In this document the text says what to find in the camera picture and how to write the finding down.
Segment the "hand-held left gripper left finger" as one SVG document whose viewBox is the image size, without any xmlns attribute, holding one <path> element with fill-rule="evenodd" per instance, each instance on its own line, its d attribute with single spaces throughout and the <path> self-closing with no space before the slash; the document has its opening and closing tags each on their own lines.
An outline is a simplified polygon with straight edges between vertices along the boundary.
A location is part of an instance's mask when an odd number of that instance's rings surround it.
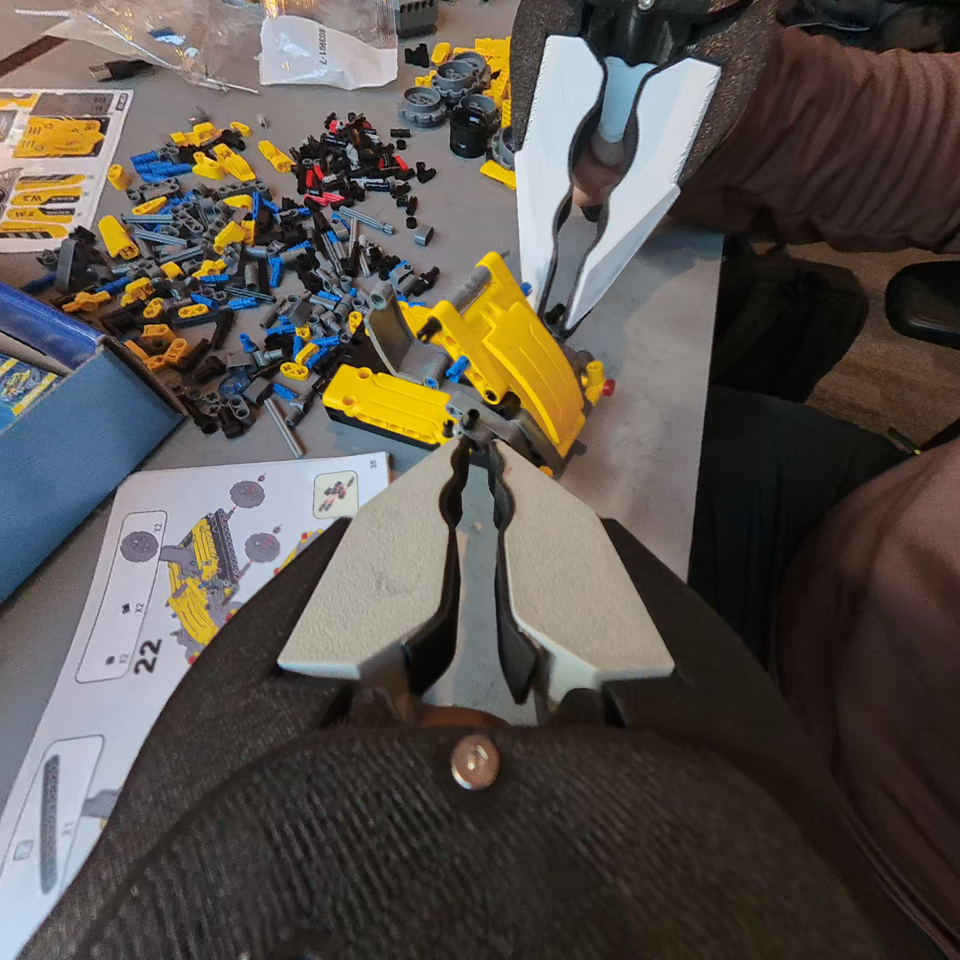
<svg viewBox="0 0 960 960">
<path fill-rule="evenodd" d="M 451 440 L 275 576 L 291 682 L 423 694 L 457 649 L 457 526 L 471 445 Z"/>
</svg>

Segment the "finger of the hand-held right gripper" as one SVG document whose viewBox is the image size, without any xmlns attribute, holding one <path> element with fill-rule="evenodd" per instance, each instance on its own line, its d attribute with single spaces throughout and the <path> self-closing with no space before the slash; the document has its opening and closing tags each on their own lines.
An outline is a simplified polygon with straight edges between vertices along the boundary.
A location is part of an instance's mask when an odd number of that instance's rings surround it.
<svg viewBox="0 0 960 960">
<path fill-rule="evenodd" d="M 633 155 L 582 259 L 563 331 L 575 330 L 605 296 L 679 197 L 681 173 L 721 74 L 717 63 L 675 62 L 643 78 L 633 109 Z"/>
<path fill-rule="evenodd" d="M 556 269 L 574 148 L 598 110 L 605 82 L 604 65 L 586 39 L 547 37 L 522 147 L 514 154 L 520 276 L 537 314 L 546 309 Z"/>
</svg>

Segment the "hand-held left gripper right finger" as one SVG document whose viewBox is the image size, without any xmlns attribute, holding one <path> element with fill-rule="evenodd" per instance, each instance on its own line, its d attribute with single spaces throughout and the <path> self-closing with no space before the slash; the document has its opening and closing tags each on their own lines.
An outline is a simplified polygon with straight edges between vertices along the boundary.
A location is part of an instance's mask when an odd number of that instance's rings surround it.
<svg viewBox="0 0 960 960">
<path fill-rule="evenodd" d="M 500 666 L 514 702 L 661 679 L 675 660 L 596 512 L 502 440 L 489 448 Z"/>
</svg>

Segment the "black and yellow brick assembly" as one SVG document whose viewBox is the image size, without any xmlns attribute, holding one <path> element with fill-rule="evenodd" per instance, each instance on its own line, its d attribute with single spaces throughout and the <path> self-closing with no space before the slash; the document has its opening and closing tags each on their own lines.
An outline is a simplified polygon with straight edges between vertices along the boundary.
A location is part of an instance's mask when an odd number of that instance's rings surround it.
<svg viewBox="0 0 960 960">
<path fill-rule="evenodd" d="M 412 337 L 401 316 L 402 302 L 393 287 L 382 282 L 370 296 L 370 308 L 344 347 L 342 359 L 321 401 L 332 420 L 390 435 L 428 450 L 454 439 L 442 395 L 435 381 L 428 386 L 414 373 L 438 374 L 441 354 L 435 347 L 412 349 Z"/>
</svg>

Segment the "instruction booklet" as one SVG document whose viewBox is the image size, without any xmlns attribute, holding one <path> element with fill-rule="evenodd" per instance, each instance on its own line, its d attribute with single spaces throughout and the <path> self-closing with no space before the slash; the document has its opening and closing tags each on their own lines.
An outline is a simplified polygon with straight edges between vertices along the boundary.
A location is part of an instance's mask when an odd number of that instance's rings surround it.
<svg viewBox="0 0 960 960">
<path fill-rule="evenodd" d="M 77 630 L 2 813 L 2 958 L 18 955 L 86 861 L 189 667 L 389 479 L 379 451 L 141 471 L 118 488 Z"/>
</svg>

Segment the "person's right forearm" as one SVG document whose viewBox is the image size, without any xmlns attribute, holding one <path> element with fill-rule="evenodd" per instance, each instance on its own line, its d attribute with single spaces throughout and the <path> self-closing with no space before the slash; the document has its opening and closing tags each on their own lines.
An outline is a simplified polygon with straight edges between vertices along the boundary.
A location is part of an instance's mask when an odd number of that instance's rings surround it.
<svg viewBox="0 0 960 960">
<path fill-rule="evenodd" d="M 749 103 L 674 219 L 846 252 L 959 251 L 959 54 L 778 28 Z"/>
</svg>

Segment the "person's right hand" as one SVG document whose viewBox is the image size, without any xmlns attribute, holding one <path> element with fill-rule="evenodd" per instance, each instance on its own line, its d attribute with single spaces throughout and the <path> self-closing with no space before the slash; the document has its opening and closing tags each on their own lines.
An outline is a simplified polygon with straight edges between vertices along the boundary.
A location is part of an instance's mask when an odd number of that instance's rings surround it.
<svg viewBox="0 0 960 960">
<path fill-rule="evenodd" d="M 599 221 L 604 204 L 623 177 L 625 163 L 622 140 L 610 142 L 597 135 L 582 147 L 573 170 L 572 203 L 588 222 Z"/>
</svg>

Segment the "black backpack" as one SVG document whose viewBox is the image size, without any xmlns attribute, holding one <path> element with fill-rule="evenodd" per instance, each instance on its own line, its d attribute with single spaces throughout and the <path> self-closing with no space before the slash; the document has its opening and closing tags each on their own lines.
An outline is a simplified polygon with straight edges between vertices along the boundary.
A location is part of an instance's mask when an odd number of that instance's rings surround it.
<svg viewBox="0 0 960 960">
<path fill-rule="evenodd" d="M 719 274 L 709 382 L 805 403 L 869 314 L 850 270 L 782 252 L 729 253 Z"/>
</svg>

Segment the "crumpled clear plastic bags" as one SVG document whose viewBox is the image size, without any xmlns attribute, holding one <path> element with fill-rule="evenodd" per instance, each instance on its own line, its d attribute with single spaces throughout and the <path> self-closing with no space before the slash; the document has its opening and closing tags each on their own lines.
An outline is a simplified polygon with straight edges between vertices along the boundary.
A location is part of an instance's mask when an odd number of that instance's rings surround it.
<svg viewBox="0 0 960 960">
<path fill-rule="evenodd" d="M 49 19 L 49 37 L 86 42 L 192 85 L 379 88 L 398 76 L 393 2 L 2 2 Z"/>
</svg>

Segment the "person's brown shirt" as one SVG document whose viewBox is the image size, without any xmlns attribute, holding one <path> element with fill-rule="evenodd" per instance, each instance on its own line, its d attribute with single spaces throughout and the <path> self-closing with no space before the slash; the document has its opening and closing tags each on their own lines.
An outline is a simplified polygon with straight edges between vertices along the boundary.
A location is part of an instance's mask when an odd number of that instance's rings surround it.
<svg viewBox="0 0 960 960">
<path fill-rule="evenodd" d="M 959 935 L 959 445 L 818 522 L 778 595 L 774 675 L 862 843 L 948 958 Z"/>
</svg>

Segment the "pile of loose brick pieces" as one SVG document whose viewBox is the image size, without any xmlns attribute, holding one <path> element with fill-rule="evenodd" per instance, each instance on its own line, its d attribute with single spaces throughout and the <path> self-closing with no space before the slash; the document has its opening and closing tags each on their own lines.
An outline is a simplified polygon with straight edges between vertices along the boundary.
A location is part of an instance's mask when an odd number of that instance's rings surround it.
<svg viewBox="0 0 960 960">
<path fill-rule="evenodd" d="M 42 250 L 26 290 L 129 349 L 203 435 L 241 439 L 266 414 L 299 455 L 378 285 L 425 306 L 438 281 L 385 246 L 398 231 L 429 245 L 419 199 L 438 171 L 407 153 L 411 128 L 381 137 L 362 113 L 331 113 L 291 150 L 258 141 L 276 194 L 251 133 L 201 117 L 113 164 L 124 206 Z"/>
</svg>

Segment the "blue cardboard box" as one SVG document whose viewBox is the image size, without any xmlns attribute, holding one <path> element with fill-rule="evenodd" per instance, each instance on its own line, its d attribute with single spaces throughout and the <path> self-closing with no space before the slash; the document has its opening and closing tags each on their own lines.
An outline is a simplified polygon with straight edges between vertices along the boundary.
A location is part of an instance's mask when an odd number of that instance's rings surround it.
<svg viewBox="0 0 960 960">
<path fill-rule="evenodd" d="M 27 362 L 2 385 L 1 599 L 8 599 L 183 421 L 184 408 L 113 337 L 6 283 L 2 333 L 66 369 Z"/>
</svg>

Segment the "yellow printed leaflet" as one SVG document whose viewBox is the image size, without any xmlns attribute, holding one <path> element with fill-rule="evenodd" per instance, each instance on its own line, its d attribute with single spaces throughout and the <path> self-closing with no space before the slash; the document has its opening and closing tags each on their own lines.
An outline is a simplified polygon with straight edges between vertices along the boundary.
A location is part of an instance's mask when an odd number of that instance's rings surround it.
<svg viewBox="0 0 960 960">
<path fill-rule="evenodd" d="M 2 254 L 93 227 L 133 101 L 126 89 L 2 87 Z"/>
</svg>

